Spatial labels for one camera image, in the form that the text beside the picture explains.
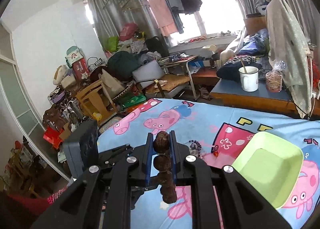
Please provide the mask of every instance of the white enamel mug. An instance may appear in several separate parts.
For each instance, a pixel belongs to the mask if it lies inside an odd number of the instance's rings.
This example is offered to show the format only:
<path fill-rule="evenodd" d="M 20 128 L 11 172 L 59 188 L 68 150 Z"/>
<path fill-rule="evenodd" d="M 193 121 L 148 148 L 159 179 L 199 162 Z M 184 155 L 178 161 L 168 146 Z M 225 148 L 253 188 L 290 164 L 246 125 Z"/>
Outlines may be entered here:
<path fill-rule="evenodd" d="M 259 86 L 259 70 L 256 67 L 248 66 L 245 68 L 247 74 L 244 72 L 244 68 L 239 69 L 241 87 L 246 92 L 253 92 L 258 89 Z"/>

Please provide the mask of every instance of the blue clothing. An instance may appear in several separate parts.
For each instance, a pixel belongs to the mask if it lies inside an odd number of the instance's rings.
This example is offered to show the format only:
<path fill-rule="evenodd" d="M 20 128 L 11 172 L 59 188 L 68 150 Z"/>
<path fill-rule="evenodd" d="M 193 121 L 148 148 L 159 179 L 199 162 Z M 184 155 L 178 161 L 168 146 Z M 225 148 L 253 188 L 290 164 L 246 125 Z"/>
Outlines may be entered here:
<path fill-rule="evenodd" d="M 191 115 L 191 109 L 187 105 L 179 105 L 171 108 L 180 114 L 180 118 L 185 118 Z"/>
<path fill-rule="evenodd" d="M 252 37 L 246 37 L 243 48 L 239 51 L 240 55 L 258 55 L 266 53 L 266 45 L 264 40 L 268 39 L 267 29 L 259 30 Z"/>

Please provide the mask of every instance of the stack of cookies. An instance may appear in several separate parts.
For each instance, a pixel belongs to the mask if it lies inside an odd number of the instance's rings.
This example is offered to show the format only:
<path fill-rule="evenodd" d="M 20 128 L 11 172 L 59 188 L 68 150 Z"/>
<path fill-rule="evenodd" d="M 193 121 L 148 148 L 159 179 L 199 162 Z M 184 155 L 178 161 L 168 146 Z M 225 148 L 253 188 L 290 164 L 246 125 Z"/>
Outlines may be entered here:
<path fill-rule="evenodd" d="M 159 132 L 153 142 L 153 149 L 159 153 L 153 160 L 153 166 L 159 171 L 157 178 L 161 185 L 162 200 L 167 204 L 175 203 L 177 194 L 171 173 L 169 134 L 164 131 Z"/>
<path fill-rule="evenodd" d="M 271 92 L 280 92 L 282 89 L 282 75 L 278 71 L 266 74 L 266 87 Z"/>

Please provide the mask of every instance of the bed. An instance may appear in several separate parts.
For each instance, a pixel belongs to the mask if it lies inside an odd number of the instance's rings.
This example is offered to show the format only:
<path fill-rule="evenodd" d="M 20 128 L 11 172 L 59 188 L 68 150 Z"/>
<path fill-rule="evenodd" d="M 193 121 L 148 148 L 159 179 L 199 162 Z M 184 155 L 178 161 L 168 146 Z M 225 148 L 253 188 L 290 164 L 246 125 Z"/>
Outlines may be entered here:
<path fill-rule="evenodd" d="M 129 143 L 143 145 L 148 132 L 174 130 L 177 141 L 190 145 L 198 141 L 201 158 L 207 164 L 222 167 L 232 164 L 252 136 L 266 131 L 300 147 L 304 154 L 302 169 L 295 188 L 278 212 L 293 229 L 300 229 L 319 203 L 320 122 L 296 120 L 283 115 L 214 106 L 173 99 L 150 99 L 106 130 L 98 139 L 99 152 Z M 219 145 L 219 155 L 211 154 Z M 157 171 L 152 167 L 151 176 Z M 131 228 L 191 229 L 190 187 L 177 187 L 178 201 L 162 201 L 160 187 L 145 192 L 131 211 Z"/>

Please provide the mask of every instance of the metal screw cap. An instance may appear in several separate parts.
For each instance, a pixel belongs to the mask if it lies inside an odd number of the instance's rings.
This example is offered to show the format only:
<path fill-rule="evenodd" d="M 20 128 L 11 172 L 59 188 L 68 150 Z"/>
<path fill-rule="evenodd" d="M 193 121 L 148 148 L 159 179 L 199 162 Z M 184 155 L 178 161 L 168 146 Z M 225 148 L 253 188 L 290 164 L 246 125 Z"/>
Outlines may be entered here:
<path fill-rule="evenodd" d="M 91 167 L 89 168 L 89 171 L 90 171 L 91 173 L 96 173 L 96 172 L 99 171 L 99 167 L 96 166 L 96 165 L 93 165 L 93 166 L 91 166 Z"/>
<path fill-rule="evenodd" d="M 137 158 L 135 156 L 130 156 L 127 158 L 127 162 L 129 163 L 134 163 L 137 161 Z"/>
<path fill-rule="evenodd" d="M 193 155 L 188 155 L 187 157 L 186 157 L 186 160 L 188 161 L 188 162 L 194 162 L 194 161 L 196 161 L 196 156 L 193 156 Z"/>
<path fill-rule="evenodd" d="M 226 165 L 223 167 L 224 172 L 226 173 L 232 173 L 233 172 L 233 167 Z"/>

